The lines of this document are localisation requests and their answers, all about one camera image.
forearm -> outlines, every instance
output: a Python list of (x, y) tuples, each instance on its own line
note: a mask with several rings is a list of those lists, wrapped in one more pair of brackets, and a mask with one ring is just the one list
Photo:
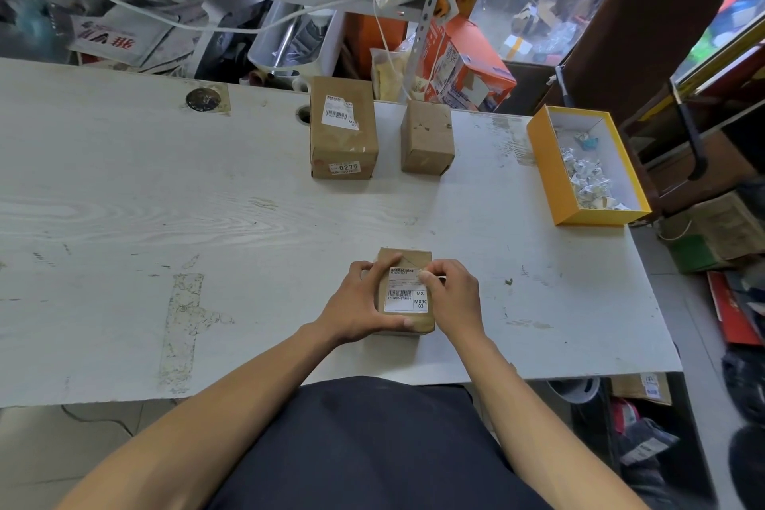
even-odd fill
[(106, 458), (58, 510), (196, 510), (335, 346), (316, 323), (244, 363)]
[(484, 335), (454, 343), (515, 473), (555, 510), (647, 507), (517, 374)]

hand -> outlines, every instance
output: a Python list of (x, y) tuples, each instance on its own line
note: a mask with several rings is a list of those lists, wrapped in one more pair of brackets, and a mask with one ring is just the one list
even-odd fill
[[(383, 275), (400, 260), (401, 254), (397, 254), (387, 262), (352, 262), (316, 324), (339, 345), (358, 341), (373, 332), (411, 331), (411, 319), (403, 315), (383, 315), (375, 309), (375, 295)], [(362, 271), (369, 273), (362, 277)]]
[[(436, 275), (445, 275), (446, 283)], [(461, 262), (433, 261), (420, 272), (419, 279), (431, 293), (435, 322), (452, 343), (474, 333), (486, 335), (478, 279)]]

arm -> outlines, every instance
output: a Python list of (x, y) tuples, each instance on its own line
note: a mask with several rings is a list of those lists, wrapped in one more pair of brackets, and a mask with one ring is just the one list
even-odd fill
[(380, 279), (399, 259), (400, 254), (387, 263), (352, 263), (317, 320), (116, 450), (82, 479), (58, 510), (201, 508), (293, 391), (336, 346), (371, 332), (411, 328), (412, 321), (404, 316), (382, 315), (374, 307)]
[[(445, 274), (446, 283), (435, 274)], [(434, 261), (420, 280), (431, 293), (435, 320), (473, 380), (515, 473), (555, 510), (647, 510), (486, 336), (476, 278), (457, 261)]]

number sticker 0275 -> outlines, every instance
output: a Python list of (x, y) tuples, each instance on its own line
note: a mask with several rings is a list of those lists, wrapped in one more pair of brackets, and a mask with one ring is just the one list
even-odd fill
[(360, 171), (361, 164), (358, 162), (342, 162), (330, 164), (330, 172), (333, 176), (338, 176), (339, 174), (346, 173), (358, 173)]

red box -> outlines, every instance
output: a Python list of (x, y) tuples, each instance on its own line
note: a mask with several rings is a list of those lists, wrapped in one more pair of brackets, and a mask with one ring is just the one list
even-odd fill
[(426, 38), (423, 76), (427, 77), (433, 62), (436, 63), (433, 80), (426, 89), (426, 101), (437, 101), (454, 109), (494, 111), (516, 86), (515, 78), (472, 22), (455, 16), (445, 28), (443, 43), (444, 27), (435, 21)]

